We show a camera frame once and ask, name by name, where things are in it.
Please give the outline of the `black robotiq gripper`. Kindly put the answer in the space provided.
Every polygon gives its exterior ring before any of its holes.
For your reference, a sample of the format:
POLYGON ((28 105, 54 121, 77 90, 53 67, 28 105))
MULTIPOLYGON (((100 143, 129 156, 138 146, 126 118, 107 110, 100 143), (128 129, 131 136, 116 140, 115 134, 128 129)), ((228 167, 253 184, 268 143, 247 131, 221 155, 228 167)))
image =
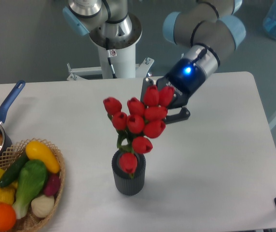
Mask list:
POLYGON ((176 95, 168 109, 180 108, 180 112, 174 115, 166 116, 165 124, 172 124, 188 120, 191 116, 190 111, 183 106, 186 106, 188 99, 200 88, 205 82, 206 75, 204 72, 192 63, 190 59, 180 59, 172 69, 162 78, 157 81, 150 77, 145 77, 142 81, 140 101, 144 103, 144 95, 149 86, 156 85, 159 90, 164 87, 173 87, 176 95))

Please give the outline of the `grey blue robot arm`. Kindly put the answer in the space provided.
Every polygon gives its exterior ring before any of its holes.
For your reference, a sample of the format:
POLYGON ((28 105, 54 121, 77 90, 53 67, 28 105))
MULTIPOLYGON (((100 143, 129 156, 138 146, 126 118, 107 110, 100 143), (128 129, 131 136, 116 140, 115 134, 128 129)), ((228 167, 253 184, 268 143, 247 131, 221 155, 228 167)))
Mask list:
MULTIPOLYGON (((243 23, 235 17, 240 0, 200 0, 188 13, 172 12, 164 20, 163 36, 187 53, 155 82, 162 89, 171 86, 175 95, 165 123, 187 120, 189 98, 242 43, 243 23)), ((153 60, 136 63, 136 44, 142 35, 139 19, 129 13, 125 0, 70 0, 63 17, 79 35, 89 35, 97 46, 103 78, 146 77, 153 60)))

